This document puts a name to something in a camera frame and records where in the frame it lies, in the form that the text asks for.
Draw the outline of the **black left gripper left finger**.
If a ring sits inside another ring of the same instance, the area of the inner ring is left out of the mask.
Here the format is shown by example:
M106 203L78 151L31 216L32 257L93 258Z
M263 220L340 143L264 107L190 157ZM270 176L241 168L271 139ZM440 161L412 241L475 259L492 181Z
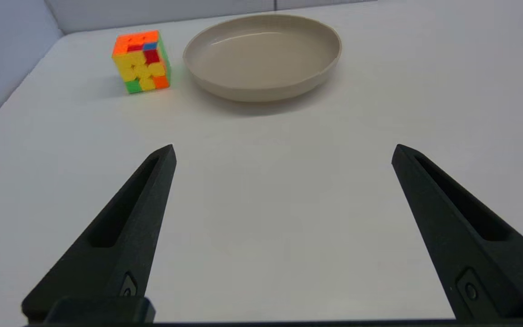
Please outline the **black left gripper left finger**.
M154 321L145 292L176 163L172 145L147 156L23 300L28 323Z

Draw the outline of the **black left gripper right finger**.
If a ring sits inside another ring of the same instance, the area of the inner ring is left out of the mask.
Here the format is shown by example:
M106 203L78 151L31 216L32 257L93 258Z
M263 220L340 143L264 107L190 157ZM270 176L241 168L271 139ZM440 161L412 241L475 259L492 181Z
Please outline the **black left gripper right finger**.
M523 319L523 235L423 153L392 166L456 319Z

